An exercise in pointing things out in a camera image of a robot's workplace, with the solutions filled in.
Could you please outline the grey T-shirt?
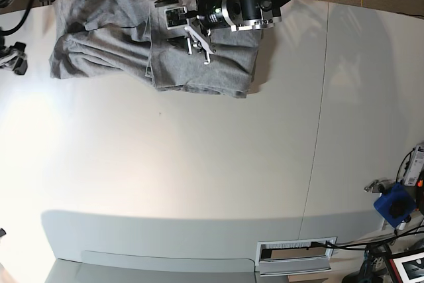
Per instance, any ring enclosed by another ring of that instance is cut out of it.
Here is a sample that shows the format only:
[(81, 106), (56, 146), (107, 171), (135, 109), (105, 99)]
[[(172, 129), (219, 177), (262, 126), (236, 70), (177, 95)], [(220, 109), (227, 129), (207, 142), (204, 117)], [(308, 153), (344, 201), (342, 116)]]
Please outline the grey T-shirt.
[(92, 78), (124, 72), (158, 91), (246, 97), (262, 33), (214, 30), (209, 64), (170, 41), (183, 30), (166, 28), (155, 0), (55, 0), (53, 78)]

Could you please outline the metal table clamp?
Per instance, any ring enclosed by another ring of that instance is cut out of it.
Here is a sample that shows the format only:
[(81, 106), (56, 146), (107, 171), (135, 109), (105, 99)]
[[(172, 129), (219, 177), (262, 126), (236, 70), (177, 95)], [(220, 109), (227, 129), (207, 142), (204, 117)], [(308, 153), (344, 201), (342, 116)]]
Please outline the metal table clamp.
[(384, 194), (392, 187), (392, 185), (393, 182), (391, 180), (373, 180), (364, 187), (364, 191), (375, 194)]

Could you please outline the white barcode power adapter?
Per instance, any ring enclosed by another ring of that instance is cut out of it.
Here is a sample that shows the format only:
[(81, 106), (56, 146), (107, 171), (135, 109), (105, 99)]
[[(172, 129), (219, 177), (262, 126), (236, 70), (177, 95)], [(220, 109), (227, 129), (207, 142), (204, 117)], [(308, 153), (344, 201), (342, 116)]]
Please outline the white barcode power adapter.
[(404, 186), (414, 187), (423, 170), (423, 144), (417, 144), (409, 160), (409, 165), (403, 178)]

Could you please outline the blue plastic device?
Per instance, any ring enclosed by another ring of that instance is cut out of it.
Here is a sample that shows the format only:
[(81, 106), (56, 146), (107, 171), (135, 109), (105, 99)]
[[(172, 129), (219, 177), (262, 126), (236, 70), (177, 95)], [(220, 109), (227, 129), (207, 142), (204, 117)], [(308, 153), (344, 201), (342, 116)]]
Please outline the blue plastic device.
[(413, 197), (401, 183), (395, 183), (375, 202), (375, 210), (393, 227), (396, 228), (416, 209)]

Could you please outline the framed picture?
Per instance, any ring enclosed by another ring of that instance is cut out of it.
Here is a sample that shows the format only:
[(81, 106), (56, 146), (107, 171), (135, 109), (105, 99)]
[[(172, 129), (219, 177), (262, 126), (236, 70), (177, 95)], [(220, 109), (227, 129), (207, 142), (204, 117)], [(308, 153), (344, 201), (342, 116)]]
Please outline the framed picture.
[(394, 282), (423, 282), (423, 251), (393, 255), (389, 262), (394, 271)]

